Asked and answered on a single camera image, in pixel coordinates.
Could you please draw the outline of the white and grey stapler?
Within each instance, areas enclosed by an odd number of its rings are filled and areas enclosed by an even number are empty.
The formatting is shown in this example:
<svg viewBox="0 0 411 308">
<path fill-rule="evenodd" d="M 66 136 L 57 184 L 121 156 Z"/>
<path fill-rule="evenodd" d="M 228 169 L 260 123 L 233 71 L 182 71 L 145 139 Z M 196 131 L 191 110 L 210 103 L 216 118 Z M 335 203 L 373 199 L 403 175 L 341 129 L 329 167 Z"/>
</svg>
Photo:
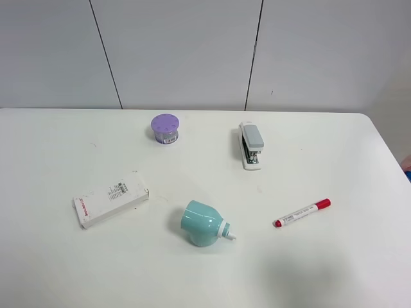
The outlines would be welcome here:
<svg viewBox="0 0 411 308">
<path fill-rule="evenodd" d="M 244 170 L 260 170 L 262 164 L 259 155 L 265 144 L 258 127 L 250 121 L 241 122 L 238 128 L 238 138 Z"/>
</svg>

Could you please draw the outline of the teal pencil sharpener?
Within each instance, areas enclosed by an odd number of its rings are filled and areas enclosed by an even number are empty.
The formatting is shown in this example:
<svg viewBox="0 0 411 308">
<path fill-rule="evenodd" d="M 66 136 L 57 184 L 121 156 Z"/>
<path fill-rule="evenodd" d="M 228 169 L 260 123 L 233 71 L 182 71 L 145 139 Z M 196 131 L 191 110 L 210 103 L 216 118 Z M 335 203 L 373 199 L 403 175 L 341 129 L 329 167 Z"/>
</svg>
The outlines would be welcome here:
<svg viewBox="0 0 411 308">
<path fill-rule="evenodd" d="M 198 247 L 211 246 L 220 238 L 237 239 L 230 230 L 231 225 L 215 208 L 195 200 L 190 201 L 184 210 L 180 227 Z"/>
</svg>

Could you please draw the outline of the purple round lidded container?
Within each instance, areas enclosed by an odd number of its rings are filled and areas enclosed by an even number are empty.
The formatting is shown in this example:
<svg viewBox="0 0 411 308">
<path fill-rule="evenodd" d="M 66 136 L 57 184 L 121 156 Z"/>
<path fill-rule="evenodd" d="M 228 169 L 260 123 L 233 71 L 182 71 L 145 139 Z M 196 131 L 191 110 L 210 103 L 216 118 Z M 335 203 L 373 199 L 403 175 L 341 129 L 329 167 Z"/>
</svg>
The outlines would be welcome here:
<svg viewBox="0 0 411 308">
<path fill-rule="evenodd" d="M 173 114 L 159 114 L 151 121 L 155 140 L 160 144 L 171 144 L 179 138 L 179 119 Z"/>
</svg>

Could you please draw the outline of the white Snowhite cardboard box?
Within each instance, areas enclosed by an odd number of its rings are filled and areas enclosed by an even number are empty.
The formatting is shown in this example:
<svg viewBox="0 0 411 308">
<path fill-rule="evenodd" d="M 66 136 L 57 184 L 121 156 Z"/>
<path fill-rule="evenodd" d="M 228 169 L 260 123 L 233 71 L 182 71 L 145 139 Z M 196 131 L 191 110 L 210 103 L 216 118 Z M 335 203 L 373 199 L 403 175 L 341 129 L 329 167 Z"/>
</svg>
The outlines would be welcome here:
<svg viewBox="0 0 411 308">
<path fill-rule="evenodd" d="M 140 173 L 132 171 L 110 184 L 73 198 L 80 226 L 88 229 L 149 200 L 150 191 Z"/>
</svg>

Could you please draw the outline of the red whiteboard marker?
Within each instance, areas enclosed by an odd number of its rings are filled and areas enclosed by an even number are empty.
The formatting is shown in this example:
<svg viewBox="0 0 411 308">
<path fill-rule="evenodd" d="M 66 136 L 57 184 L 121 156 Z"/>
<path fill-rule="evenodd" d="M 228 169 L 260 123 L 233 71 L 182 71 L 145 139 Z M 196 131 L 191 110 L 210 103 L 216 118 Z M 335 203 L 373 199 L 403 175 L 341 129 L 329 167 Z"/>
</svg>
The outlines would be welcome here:
<svg viewBox="0 0 411 308">
<path fill-rule="evenodd" d="M 321 201 L 318 201 L 317 203 L 313 203 L 303 209 L 299 209 L 291 214 L 288 214 L 286 216 L 283 216 L 273 222 L 273 226 L 275 228 L 282 228 L 286 225 L 289 225 L 290 223 L 296 222 L 302 218 L 305 218 L 306 216 L 309 216 L 310 214 L 317 212 L 322 209 L 326 209 L 331 205 L 331 200 L 330 199 L 324 199 Z"/>
</svg>

